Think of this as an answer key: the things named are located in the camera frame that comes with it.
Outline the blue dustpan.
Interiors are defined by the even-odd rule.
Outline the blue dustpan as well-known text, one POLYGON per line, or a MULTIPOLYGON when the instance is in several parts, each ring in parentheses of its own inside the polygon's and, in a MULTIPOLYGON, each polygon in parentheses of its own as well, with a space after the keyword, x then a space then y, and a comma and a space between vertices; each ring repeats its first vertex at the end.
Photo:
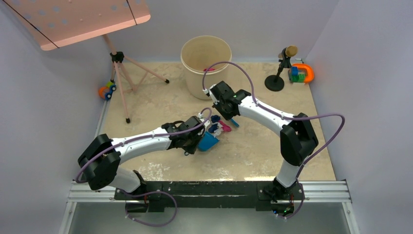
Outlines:
POLYGON ((218 138, 214 137, 211 133, 205 132, 200 143, 198 144, 198 150, 201 152, 206 152, 210 150, 214 145, 219 142, 218 138))

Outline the blue hand brush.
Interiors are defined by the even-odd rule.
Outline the blue hand brush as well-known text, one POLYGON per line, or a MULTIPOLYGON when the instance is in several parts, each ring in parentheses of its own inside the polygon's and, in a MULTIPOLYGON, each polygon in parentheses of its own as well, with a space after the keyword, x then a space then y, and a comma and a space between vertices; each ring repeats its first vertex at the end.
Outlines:
POLYGON ((239 124, 234 120, 234 119, 230 119, 230 122, 235 126, 235 127, 239 127, 239 124))

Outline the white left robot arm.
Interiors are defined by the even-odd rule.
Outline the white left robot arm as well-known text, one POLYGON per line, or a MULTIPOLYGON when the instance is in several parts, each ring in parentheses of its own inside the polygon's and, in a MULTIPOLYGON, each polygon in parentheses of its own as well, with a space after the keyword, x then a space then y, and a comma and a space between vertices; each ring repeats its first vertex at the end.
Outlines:
POLYGON ((193 154, 209 124, 208 119, 191 116, 186 121, 165 123, 140 135, 123 138, 98 135, 77 160, 80 173, 91 190, 111 186, 125 191, 132 199, 140 199, 145 194, 142 176, 120 165, 156 151, 183 149, 186 154, 193 154))

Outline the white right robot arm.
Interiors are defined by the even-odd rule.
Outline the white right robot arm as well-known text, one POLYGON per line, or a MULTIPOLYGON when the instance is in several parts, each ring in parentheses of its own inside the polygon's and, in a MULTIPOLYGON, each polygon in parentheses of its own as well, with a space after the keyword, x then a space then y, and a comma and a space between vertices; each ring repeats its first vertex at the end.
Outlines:
POLYGON ((258 101, 250 92, 243 89, 234 92, 224 81, 204 89, 203 92, 212 99, 213 108, 226 120, 243 116, 256 121, 280 138, 283 162, 273 180, 272 189, 266 194, 274 201, 289 199, 297 184, 298 172, 304 160, 319 144, 307 116, 303 113, 295 116, 282 112, 258 101))

